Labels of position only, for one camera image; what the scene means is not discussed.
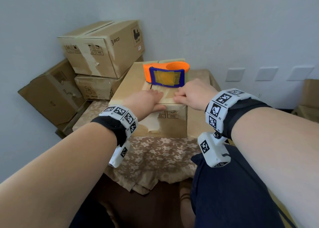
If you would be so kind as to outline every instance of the hand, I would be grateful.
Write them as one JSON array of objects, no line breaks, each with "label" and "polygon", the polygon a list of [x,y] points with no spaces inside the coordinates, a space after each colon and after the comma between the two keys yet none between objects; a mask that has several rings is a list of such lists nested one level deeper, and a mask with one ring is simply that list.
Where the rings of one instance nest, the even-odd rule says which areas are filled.
[{"label": "hand", "polygon": [[153,89],[142,90],[127,97],[122,105],[129,108],[138,118],[138,121],[141,121],[150,113],[166,110],[165,105],[158,104],[163,94],[163,92]]},{"label": "hand", "polygon": [[187,82],[175,92],[174,101],[185,104],[195,110],[205,111],[210,100],[218,94],[218,91],[200,79]]}]

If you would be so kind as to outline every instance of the orange and blue object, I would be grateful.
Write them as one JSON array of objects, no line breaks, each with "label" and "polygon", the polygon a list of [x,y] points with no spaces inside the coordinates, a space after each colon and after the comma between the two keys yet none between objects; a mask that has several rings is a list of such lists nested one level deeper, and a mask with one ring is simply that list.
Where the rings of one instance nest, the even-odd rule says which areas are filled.
[{"label": "orange and blue object", "polygon": [[186,62],[148,63],[143,65],[146,82],[169,88],[183,87],[188,80]]}]

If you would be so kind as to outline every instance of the person's left arm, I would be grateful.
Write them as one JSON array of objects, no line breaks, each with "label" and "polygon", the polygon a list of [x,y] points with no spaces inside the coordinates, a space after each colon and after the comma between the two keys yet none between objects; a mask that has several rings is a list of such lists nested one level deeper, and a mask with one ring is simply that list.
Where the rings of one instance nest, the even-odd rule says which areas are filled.
[{"label": "person's left arm", "polygon": [[[141,91],[123,105],[141,121],[165,106],[163,93]],[[68,227],[116,148],[112,131],[91,122],[0,184],[3,227]]]}]

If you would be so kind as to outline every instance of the wall switch plate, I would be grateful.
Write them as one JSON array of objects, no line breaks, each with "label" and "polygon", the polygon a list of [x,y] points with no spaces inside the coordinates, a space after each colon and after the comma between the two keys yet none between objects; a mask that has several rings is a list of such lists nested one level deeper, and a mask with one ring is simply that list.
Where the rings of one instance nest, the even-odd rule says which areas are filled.
[{"label": "wall switch plate", "polygon": [[313,70],[313,65],[294,66],[291,70],[288,81],[303,81],[307,78],[309,73]]},{"label": "wall switch plate", "polygon": [[240,81],[244,75],[244,68],[229,68],[226,76],[226,82]]},{"label": "wall switch plate", "polygon": [[255,81],[272,81],[278,71],[278,67],[261,67]]}]

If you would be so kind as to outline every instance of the wall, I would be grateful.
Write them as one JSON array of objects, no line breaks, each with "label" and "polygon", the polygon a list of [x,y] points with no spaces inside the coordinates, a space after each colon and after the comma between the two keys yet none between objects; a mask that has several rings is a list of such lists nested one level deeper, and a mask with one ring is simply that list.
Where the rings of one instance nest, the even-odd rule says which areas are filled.
[{"label": "wall", "polygon": [[[237,87],[277,108],[294,108],[302,82],[293,66],[319,62],[319,0],[0,0],[0,181],[59,138],[17,91],[63,59],[56,37],[104,19],[141,19],[145,60],[185,57],[222,88]],[[271,82],[254,82],[278,66]],[[241,82],[228,68],[245,67]],[[319,78],[315,69],[310,77]]]}]

